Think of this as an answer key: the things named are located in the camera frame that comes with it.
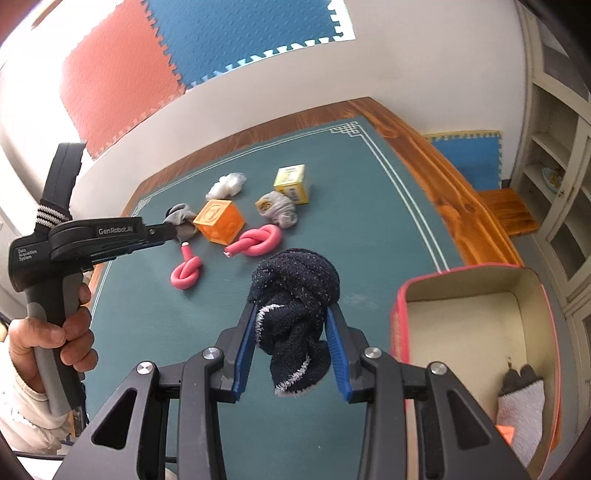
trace human hand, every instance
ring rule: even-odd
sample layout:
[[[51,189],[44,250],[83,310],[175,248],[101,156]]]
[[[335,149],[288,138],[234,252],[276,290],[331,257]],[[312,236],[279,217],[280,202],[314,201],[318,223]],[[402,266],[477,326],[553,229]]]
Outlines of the human hand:
[[[90,289],[82,284],[78,293],[81,303],[90,301]],[[61,349],[61,361],[79,372],[96,367],[99,355],[92,348],[95,336],[90,330],[90,312],[81,307],[69,316],[62,327],[40,319],[13,320],[8,328],[9,354],[18,374],[38,393],[45,393],[33,347]]]

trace white border line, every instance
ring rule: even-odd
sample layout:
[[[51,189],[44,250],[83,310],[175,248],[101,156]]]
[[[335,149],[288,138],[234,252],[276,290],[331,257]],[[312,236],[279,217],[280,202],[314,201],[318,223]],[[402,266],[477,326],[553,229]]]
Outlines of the white border line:
[[[340,132],[336,131],[336,129],[338,129],[338,128],[343,128],[344,130],[340,131]],[[323,128],[309,131],[309,132],[300,133],[297,135],[293,135],[291,137],[283,138],[281,140],[276,140],[274,142],[271,142],[271,143],[268,143],[265,145],[259,145],[257,147],[253,147],[248,150],[245,150],[239,154],[225,158],[224,160],[219,160],[215,163],[212,163],[206,167],[201,168],[200,170],[194,171],[193,173],[191,173],[181,179],[178,179],[178,180],[156,190],[155,192],[152,192],[147,197],[144,197],[143,199],[141,199],[138,202],[136,208],[134,209],[132,216],[137,216],[140,213],[141,209],[145,205],[147,205],[147,203],[152,198],[154,198],[156,195],[158,195],[159,193],[165,192],[166,190],[178,185],[179,183],[184,182],[185,180],[188,180],[188,179],[190,179],[196,175],[199,175],[205,171],[208,171],[211,168],[219,167],[220,165],[224,165],[224,163],[230,162],[230,161],[235,160],[237,158],[241,158],[241,157],[248,155],[250,153],[264,150],[266,148],[271,148],[271,147],[274,147],[276,145],[280,145],[285,142],[289,142],[292,140],[297,140],[299,138],[308,137],[309,135],[316,135],[318,133],[329,132],[329,131],[334,134],[335,133],[349,134],[350,137],[361,137],[363,139],[366,146],[369,148],[370,152],[374,155],[374,157],[376,158],[376,160],[378,161],[378,163],[380,164],[380,166],[382,167],[382,169],[384,170],[384,172],[388,176],[390,182],[392,183],[392,185],[394,186],[394,188],[398,192],[398,195],[400,196],[400,199],[402,200],[403,204],[407,208],[408,213],[411,215],[421,237],[423,238],[423,242],[425,243],[425,246],[431,256],[431,259],[433,260],[433,264],[434,264],[436,270],[438,272],[441,272],[441,266],[440,266],[440,263],[439,263],[437,257],[439,257],[439,259],[441,260],[441,263],[443,264],[443,268],[445,270],[449,270],[449,267],[447,265],[447,261],[443,255],[443,252],[441,251],[439,243],[437,242],[437,239],[435,238],[433,231],[429,227],[427,220],[423,216],[421,209],[418,207],[417,202],[414,200],[413,196],[408,191],[408,188],[406,187],[406,185],[404,184],[404,182],[402,181],[402,179],[400,178],[400,176],[398,175],[398,173],[396,172],[396,170],[394,169],[392,164],[389,162],[386,155],[384,155],[384,153],[375,144],[374,140],[365,131],[363,126],[361,126],[356,121],[345,122],[342,124],[332,125],[330,127],[323,127]],[[105,280],[106,280],[107,274],[109,273],[109,270],[111,268],[111,263],[112,262],[107,263],[107,266],[105,268],[105,272],[102,274],[99,288],[96,292],[95,298],[92,301],[92,309],[91,309],[92,314],[94,314],[94,312],[95,312],[96,304],[97,304],[100,294],[103,290],[103,286],[105,285]]]

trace cardboard box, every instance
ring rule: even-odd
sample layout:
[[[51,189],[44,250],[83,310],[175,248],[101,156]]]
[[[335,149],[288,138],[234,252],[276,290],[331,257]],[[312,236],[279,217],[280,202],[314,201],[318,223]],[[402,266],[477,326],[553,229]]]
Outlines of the cardboard box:
[[[305,165],[294,165],[277,170],[273,188],[289,197],[296,205],[308,203],[308,190],[304,181]]]
[[[448,365],[494,422],[508,361],[544,380],[543,433],[527,467],[537,479],[550,453],[560,399],[554,320],[534,271],[514,265],[455,268],[406,282],[391,315],[392,355],[403,363]],[[418,478],[414,405],[407,404],[408,479]]]

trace wooden step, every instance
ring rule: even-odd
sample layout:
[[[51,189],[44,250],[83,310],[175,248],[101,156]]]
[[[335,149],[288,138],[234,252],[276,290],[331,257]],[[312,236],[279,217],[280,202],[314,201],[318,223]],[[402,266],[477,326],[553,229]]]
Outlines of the wooden step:
[[[509,236],[535,233],[540,226],[513,189],[478,192]]]

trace orange plastic block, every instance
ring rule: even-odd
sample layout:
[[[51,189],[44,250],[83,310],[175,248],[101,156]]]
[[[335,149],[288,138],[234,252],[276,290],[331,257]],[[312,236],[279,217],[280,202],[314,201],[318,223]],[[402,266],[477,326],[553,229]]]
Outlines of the orange plastic block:
[[[210,242],[230,245],[246,221],[231,200],[210,200],[193,224]]]
[[[507,425],[497,425],[496,428],[497,430],[499,430],[499,432],[501,432],[501,435],[503,435],[505,441],[509,445],[511,445],[511,442],[513,442],[513,435],[515,435],[515,427],[509,427]]]

